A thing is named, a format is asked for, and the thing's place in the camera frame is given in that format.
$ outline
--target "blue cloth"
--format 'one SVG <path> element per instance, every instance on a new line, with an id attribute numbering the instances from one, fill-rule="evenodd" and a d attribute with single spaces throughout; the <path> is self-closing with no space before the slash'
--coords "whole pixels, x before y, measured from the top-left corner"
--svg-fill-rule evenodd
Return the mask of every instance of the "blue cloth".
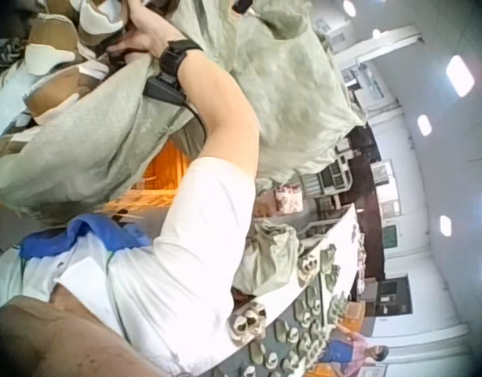
<path id="1" fill-rule="evenodd" d="M 352 345 L 341 342 L 340 340 L 332 340 L 325 354 L 320 358 L 320 363 L 339 363 L 347 364 L 352 360 Z"/>
<path id="2" fill-rule="evenodd" d="M 94 233 L 108 251 L 152 245 L 152 240 L 135 224 L 121 228 L 103 214 L 81 214 L 72 219 L 67 228 L 58 235 L 51 236 L 51 232 L 43 231 L 25 237 L 21 242 L 20 257 L 25 260 L 54 257 L 69 251 L 77 239 L 88 232 Z"/>

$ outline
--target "white t-shirt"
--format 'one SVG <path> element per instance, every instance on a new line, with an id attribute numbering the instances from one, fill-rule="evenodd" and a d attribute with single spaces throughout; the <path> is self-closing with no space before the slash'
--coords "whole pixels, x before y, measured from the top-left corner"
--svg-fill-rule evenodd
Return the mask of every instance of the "white t-shirt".
<path id="1" fill-rule="evenodd" d="M 253 178 L 221 159 L 191 164 L 153 247 L 110 258 L 92 233 L 56 257 L 19 249 L 0 257 L 0 306 L 15 295 L 48 302 L 56 283 L 170 375 L 216 364 L 209 344 L 225 333 L 230 289 L 255 197 Z"/>

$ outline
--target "person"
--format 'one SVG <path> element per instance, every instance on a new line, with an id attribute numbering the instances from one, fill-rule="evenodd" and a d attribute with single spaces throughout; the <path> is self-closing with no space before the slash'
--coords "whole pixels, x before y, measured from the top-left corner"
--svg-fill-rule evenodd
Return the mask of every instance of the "person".
<path id="1" fill-rule="evenodd" d="M 159 58 L 184 39 L 140 0 L 128 5 L 136 29 L 112 52 Z M 143 245 L 88 214 L 0 257 L 0 361 L 12 375 L 196 375 L 219 362 L 213 345 L 226 334 L 254 205 L 258 120 L 202 51 L 186 53 L 177 78 L 207 139 L 160 236 Z"/>
<path id="2" fill-rule="evenodd" d="M 370 347 L 361 334 L 340 324 L 335 326 L 335 330 L 338 332 L 328 343 L 320 362 L 329 364 L 338 377 L 353 376 L 368 358 L 383 361 L 389 354 L 387 346 Z"/>

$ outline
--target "hand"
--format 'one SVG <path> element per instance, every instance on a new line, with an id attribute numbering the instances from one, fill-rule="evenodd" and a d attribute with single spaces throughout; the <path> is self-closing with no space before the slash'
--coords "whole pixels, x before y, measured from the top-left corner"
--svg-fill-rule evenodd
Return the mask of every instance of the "hand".
<path id="1" fill-rule="evenodd" d="M 145 8 L 141 0 L 127 0 L 127 3 L 133 25 L 121 41 L 108 47 L 108 51 L 144 50 L 159 59 L 169 41 L 185 39 L 172 24 Z"/>

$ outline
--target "ceiling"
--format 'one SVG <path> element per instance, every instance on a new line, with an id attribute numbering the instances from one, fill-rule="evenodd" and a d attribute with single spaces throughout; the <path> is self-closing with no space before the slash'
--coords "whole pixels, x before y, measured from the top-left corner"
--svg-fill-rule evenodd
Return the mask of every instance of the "ceiling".
<path id="1" fill-rule="evenodd" d="M 482 354 L 482 0 L 353 0 L 358 39 L 415 24 L 423 42 L 374 61 L 400 99 L 421 167 L 429 212 L 431 249 L 460 317 Z M 445 70 L 459 54 L 475 78 L 459 98 Z M 433 132 L 417 125 L 426 114 Z M 444 237 L 439 218 L 452 220 Z"/>

